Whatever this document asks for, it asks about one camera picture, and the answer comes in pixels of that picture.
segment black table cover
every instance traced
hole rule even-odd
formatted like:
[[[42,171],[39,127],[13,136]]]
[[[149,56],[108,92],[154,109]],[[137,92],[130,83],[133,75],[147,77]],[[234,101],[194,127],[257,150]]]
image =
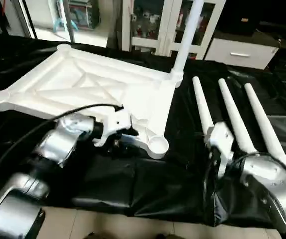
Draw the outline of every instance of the black table cover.
[[[50,56],[58,44],[60,42],[0,36],[0,90]],[[170,72],[174,64],[166,57],[71,45],[165,72]],[[208,152],[203,142],[193,76],[201,80],[214,123],[224,120],[230,126],[218,86],[220,78],[227,81],[255,148],[266,151],[243,88],[250,82],[286,153],[286,74],[188,60],[184,80],[175,90],[168,116],[165,137],[170,150],[165,158],[153,160],[142,150],[131,148],[107,154],[106,150],[80,144],[46,203],[211,226],[225,223],[271,227],[271,220],[261,208],[259,199],[236,177],[226,179],[224,187],[213,196],[215,200],[210,200],[203,209],[203,177]],[[42,121],[15,111],[0,112],[0,157],[11,144]],[[0,167],[0,188],[51,127],[53,125],[40,130],[9,155]]]

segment white mount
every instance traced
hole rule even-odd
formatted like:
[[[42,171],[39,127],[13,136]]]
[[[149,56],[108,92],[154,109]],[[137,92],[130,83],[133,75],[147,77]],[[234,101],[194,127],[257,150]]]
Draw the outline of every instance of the white mount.
[[[175,87],[183,80],[204,0],[194,0],[181,49],[171,73],[72,49],[61,44],[50,57],[8,88],[0,91],[0,111],[17,110],[49,119],[65,111],[96,103],[123,105],[131,114],[136,137],[122,140],[163,158],[169,149],[164,137]],[[113,112],[110,107],[81,111],[98,121]]]

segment drawer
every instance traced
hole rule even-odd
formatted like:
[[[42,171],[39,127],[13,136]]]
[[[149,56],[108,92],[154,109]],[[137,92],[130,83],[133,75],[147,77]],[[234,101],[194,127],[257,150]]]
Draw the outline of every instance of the drawer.
[[[272,46],[214,38],[205,60],[264,69],[277,50],[277,47]]]

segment white cabinet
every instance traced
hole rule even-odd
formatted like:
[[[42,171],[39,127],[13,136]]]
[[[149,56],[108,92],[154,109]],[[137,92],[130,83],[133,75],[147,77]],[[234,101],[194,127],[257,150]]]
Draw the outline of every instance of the white cabinet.
[[[265,69],[277,50],[272,46],[214,38],[205,60]]]
[[[192,0],[123,0],[122,50],[142,48],[155,55],[179,51]],[[225,0],[205,0],[190,48],[191,57],[203,59]]]

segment table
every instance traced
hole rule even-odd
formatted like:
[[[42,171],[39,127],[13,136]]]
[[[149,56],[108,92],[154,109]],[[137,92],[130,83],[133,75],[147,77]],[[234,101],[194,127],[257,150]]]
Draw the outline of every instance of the table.
[[[60,42],[0,36],[0,90],[19,79],[56,49]],[[169,72],[172,59],[71,44],[80,50]],[[253,85],[286,153],[286,73],[231,67],[217,62],[189,60],[184,80],[175,90],[165,137],[170,150],[163,160],[150,159],[141,150],[108,155],[82,144],[64,168],[60,184],[45,202],[51,206],[74,207],[127,216],[243,227],[271,227],[259,200],[236,177],[203,209],[202,180],[207,165],[192,77],[201,80],[213,121],[228,115],[218,80],[225,78],[245,126],[259,151],[266,151],[254,114],[242,86]],[[23,113],[0,112],[0,157],[5,150],[42,119]],[[0,168],[0,188],[50,129],[45,128],[17,148]]]

